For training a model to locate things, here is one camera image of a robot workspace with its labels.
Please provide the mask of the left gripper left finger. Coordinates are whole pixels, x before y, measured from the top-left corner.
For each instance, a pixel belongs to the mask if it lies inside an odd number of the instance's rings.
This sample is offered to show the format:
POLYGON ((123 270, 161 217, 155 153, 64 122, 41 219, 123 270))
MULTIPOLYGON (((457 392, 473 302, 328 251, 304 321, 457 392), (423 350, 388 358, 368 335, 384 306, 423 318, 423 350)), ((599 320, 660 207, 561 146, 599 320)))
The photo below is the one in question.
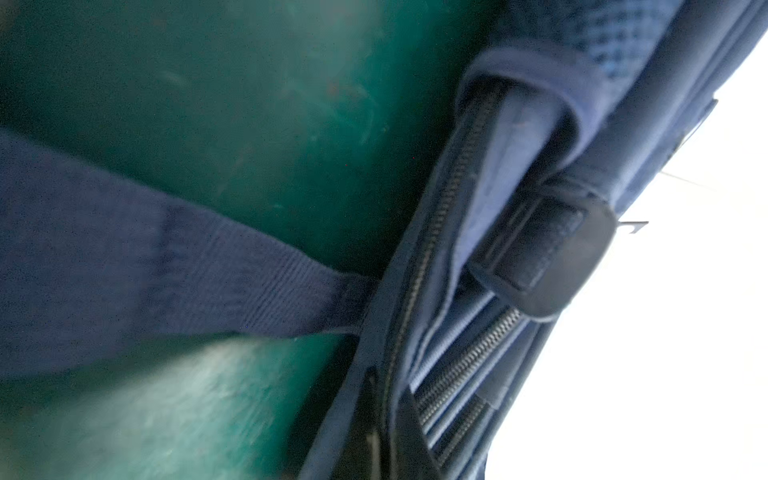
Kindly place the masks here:
POLYGON ((335 478, 379 480, 382 446, 376 417, 376 372, 369 368, 356 402, 344 447, 335 466, 335 478))

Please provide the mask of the green mat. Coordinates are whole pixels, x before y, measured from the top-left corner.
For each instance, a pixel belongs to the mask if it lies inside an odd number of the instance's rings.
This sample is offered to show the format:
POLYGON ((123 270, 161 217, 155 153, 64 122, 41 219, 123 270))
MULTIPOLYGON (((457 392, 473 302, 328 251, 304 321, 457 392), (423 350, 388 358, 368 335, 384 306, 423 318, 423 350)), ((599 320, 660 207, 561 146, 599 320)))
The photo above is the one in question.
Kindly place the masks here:
MULTIPOLYGON (((499 1, 5 1, 1 123, 380 275, 499 1)), ((1 386, 5 479, 292 479, 342 336, 174 337, 1 386)))

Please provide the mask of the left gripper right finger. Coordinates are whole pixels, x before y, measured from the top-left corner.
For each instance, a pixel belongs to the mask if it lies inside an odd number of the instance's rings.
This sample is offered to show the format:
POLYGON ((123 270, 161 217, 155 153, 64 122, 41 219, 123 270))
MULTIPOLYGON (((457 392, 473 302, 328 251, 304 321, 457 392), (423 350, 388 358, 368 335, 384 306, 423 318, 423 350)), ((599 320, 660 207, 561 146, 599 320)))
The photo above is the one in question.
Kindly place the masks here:
POLYGON ((430 450, 419 422, 413 393, 406 390, 396 410, 392 434, 392 478, 398 480, 438 480, 440 468, 430 450))

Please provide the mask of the navy blue student backpack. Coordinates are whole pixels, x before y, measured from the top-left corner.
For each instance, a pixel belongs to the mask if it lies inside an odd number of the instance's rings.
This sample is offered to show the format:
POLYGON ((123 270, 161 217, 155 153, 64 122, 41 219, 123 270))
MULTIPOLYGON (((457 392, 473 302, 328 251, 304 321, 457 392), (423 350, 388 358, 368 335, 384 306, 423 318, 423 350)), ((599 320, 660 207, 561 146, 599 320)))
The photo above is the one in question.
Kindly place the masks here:
POLYGON ((513 1, 381 279, 1 133, 1 377, 69 372, 157 337, 353 336, 298 472, 336 479, 374 368, 382 479, 410 390, 441 479, 490 443, 620 216, 767 29, 763 1, 513 1))

